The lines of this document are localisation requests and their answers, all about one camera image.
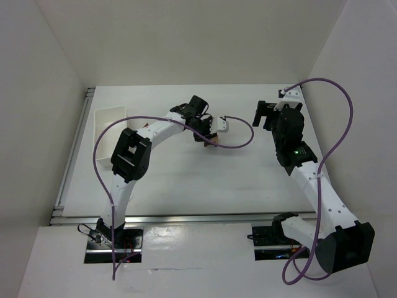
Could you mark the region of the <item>dark brown arch block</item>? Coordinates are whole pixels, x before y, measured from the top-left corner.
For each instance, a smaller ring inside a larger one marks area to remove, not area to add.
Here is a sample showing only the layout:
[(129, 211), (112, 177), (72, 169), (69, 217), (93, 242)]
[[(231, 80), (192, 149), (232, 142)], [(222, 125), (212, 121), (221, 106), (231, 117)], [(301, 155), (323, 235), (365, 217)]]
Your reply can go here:
[(208, 147), (208, 146), (214, 146), (217, 147), (218, 143), (217, 142), (204, 142), (204, 147)]

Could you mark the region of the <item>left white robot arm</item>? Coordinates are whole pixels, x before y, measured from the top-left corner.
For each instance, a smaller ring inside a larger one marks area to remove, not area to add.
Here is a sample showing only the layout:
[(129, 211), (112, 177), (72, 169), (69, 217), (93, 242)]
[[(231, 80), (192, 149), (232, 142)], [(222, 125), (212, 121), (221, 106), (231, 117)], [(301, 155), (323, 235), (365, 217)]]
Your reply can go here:
[(97, 221), (96, 229), (108, 241), (117, 246), (124, 237), (127, 205), (136, 182), (149, 168), (151, 151), (163, 141), (183, 132), (188, 126), (196, 131), (194, 138), (201, 142), (203, 137), (211, 139), (212, 119), (202, 119), (208, 103), (193, 96), (188, 103), (173, 107), (165, 120), (157, 120), (148, 126), (122, 130), (110, 162), (112, 164), (112, 186), (107, 194), (109, 203)]

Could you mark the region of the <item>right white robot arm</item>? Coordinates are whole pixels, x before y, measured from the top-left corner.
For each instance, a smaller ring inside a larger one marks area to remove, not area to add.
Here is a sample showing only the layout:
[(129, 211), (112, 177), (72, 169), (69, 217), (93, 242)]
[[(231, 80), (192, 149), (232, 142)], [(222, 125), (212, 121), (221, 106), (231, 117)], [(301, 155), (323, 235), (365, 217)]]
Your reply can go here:
[(281, 167), (301, 188), (317, 215), (316, 225), (298, 214), (287, 212), (274, 217), (274, 237), (281, 242), (295, 240), (314, 255), (321, 269), (336, 273), (360, 264), (370, 257), (375, 231), (370, 223), (361, 223), (346, 207), (324, 176), (312, 149), (303, 141), (305, 118), (303, 105), (281, 105), (259, 101), (253, 126), (265, 118)]

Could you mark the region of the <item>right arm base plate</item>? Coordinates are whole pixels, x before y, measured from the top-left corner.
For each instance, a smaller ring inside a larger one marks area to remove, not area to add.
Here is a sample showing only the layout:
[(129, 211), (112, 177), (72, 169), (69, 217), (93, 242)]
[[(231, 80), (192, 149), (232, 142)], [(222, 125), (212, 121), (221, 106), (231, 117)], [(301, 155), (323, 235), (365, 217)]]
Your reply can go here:
[(287, 260), (302, 247), (296, 240), (278, 238), (271, 226), (252, 227), (247, 239), (253, 242), (256, 261)]

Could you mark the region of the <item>left aluminium rail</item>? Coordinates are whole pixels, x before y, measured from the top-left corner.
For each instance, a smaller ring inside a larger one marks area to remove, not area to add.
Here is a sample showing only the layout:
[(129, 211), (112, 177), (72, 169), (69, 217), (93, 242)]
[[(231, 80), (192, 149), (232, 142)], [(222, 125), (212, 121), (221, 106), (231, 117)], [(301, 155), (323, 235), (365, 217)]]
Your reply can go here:
[(76, 132), (74, 134), (72, 147), (69, 153), (69, 157), (66, 163), (66, 168), (63, 173), (63, 177), (61, 180), (60, 188), (58, 191), (58, 195), (56, 197), (54, 210), (59, 210), (65, 205), (65, 199), (67, 196), (68, 188), (70, 185), (70, 181), (73, 175), (74, 167), (76, 164), (76, 160), (78, 157), (79, 147), (81, 144), (81, 140), (84, 134), (84, 128), (86, 126), (87, 117), (91, 108), (92, 100), (94, 98), (94, 94), (96, 91), (96, 87), (87, 88), (83, 108), (81, 114), (79, 116), (78, 126)]

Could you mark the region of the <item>aluminium rail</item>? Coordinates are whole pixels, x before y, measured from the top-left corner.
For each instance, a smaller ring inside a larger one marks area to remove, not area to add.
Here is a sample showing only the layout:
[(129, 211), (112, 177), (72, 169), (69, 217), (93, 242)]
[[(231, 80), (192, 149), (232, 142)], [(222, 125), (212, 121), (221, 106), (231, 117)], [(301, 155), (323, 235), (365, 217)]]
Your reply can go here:
[(76, 160), (78, 157), (79, 147), (81, 144), (81, 140), (84, 134), (84, 128), (86, 126), (87, 117), (91, 108), (92, 100), (94, 98), (94, 94), (96, 91), (96, 87), (87, 88), (83, 108), (81, 114), (79, 116), (78, 126), (76, 132), (74, 134), (72, 147), (69, 153), (69, 157), (66, 163), (66, 168), (63, 173), (63, 177), (61, 180), (60, 188), (58, 191), (58, 195), (56, 197), (54, 210), (59, 210), (65, 205), (65, 199), (67, 196), (68, 188), (70, 185), (70, 181), (73, 175), (74, 167), (76, 164)]
[[(49, 225), (95, 225), (98, 217), (65, 217), (55, 216), (50, 220)], [(127, 224), (183, 224), (201, 222), (264, 222), (271, 221), (279, 215), (276, 213), (248, 213), (248, 214), (200, 214), (200, 215), (150, 215), (150, 216), (127, 216)]]

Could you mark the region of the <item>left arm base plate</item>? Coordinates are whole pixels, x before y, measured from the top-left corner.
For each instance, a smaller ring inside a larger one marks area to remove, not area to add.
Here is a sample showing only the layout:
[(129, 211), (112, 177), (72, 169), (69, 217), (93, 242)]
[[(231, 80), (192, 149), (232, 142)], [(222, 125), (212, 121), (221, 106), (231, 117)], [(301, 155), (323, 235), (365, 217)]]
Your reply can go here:
[[(124, 263), (140, 263), (142, 258), (143, 229), (128, 228), (124, 237), (115, 245), (115, 261), (119, 263), (128, 257)], [(87, 239), (85, 264), (112, 263), (111, 242), (97, 230), (90, 230)]]

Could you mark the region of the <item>front aluminium rail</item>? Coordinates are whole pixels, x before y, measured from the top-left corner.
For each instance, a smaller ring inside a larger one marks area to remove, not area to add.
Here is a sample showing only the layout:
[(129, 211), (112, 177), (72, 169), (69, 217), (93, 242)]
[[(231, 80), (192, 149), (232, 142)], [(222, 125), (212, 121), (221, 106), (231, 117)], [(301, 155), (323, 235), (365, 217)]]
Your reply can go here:
[[(95, 225), (98, 217), (65, 217), (55, 216), (50, 220), (49, 225)], [(248, 213), (248, 214), (200, 214), (200, 215), (150, 215), (150, 216), (127, 216), (127, 224), (183, 224), (201, 222), (264, 222), (271, 221), (279, 215), (276, 213)]]

